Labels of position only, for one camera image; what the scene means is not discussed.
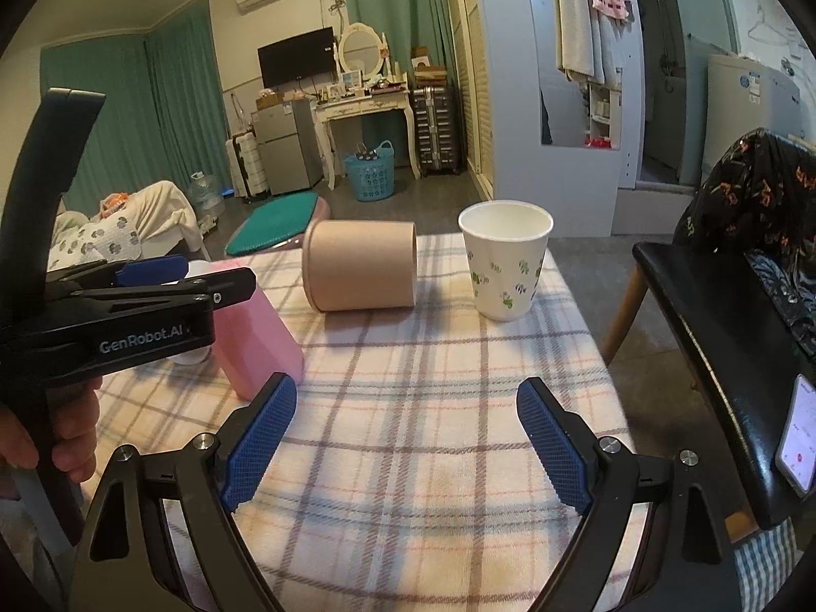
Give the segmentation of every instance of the cup rim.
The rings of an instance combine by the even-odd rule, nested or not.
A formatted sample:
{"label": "cup rim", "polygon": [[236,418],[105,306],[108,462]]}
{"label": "cup rim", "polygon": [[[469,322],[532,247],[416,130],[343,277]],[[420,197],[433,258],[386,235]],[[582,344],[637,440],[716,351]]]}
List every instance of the cup rim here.
{"label": "cup rim", "polygon": [[[544,214],[550,220],[549,227],[541,231],[541,233],[531,235],[529,237],[485,237],[482,234],[476,233],[474,230],[470,229],[469,227],[465,227],[462,225],[462,217],[466,214],[476,211],[479,209],[489,209],[492,205],[519,205],[523,207],[531,208],[541,214]],[[555,225],[555,220],[552,218],[552,214],[550,214],[544,207],[540,207],[538,205],[533,205],[530,202],[524,202],[520,199],[489,199],[484,202],[477,202],[475,205],[470,205],[468,208],[462,210],[460,215],[458,216],[458,226],[463,233],[470,235],[471,237],[476,237],[476,239],[484,239],[487,241],[499,241],[505,244],[523,244],[526,241],[536,241],[538,239],[542,239],[547,237],[551,232],[552,228]]]}

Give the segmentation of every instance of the pink bottle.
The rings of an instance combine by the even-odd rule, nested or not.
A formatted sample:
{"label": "pink bottle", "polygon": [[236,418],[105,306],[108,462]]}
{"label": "pink bottle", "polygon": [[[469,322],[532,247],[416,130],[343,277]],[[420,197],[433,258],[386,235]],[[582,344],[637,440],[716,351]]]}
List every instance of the pink bottle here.
{"label": "pink bottle", "polygon": [[[240,259],[214,262],[211,271],[246,267]],[[272,373],[286,373],[295,384],[303,381],[303,350],[264,290],[256,288],[249,301],[213,313],[212,351],[243,400],[252,400]]]}

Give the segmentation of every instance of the hand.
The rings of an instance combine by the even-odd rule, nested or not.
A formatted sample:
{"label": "hand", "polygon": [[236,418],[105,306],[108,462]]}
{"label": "hand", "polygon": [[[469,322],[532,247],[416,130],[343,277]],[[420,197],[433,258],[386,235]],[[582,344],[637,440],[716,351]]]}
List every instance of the hand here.
{"label": "hand", "polygon": [[[99,420],[99,399],[96,389],[102,378],[86,382],[83,393],[52,414],[55,436],[60,439],[52,450],[57,469],[68,474],[75,483],[93,476],[96,468],[96,422]],[[17,417],[0,405],[0,465],[34,469],[39,454],[29,433]]]}

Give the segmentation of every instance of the green mat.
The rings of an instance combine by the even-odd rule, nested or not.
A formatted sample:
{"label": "green mat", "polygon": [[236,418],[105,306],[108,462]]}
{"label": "green mat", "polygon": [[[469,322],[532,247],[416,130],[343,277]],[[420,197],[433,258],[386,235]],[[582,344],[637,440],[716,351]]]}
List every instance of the green mat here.
{"label": "green mat", "polygon": [[227,244],[227,255],[247,255],[280,244],[306,230],[317,193],[306,191],[274,199],[259,207]]}

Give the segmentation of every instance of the silver suitcase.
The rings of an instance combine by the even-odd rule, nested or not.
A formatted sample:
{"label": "silver suitcase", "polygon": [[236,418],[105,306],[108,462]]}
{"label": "silver suitcase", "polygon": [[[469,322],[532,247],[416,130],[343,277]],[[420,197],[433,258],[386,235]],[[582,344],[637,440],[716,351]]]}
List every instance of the silver suitcase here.
{"label": "silver suitcase", "polygon": [[411,92],[416,150],[423,173],[460,170],[460,133],[450,87],[418,87]]}

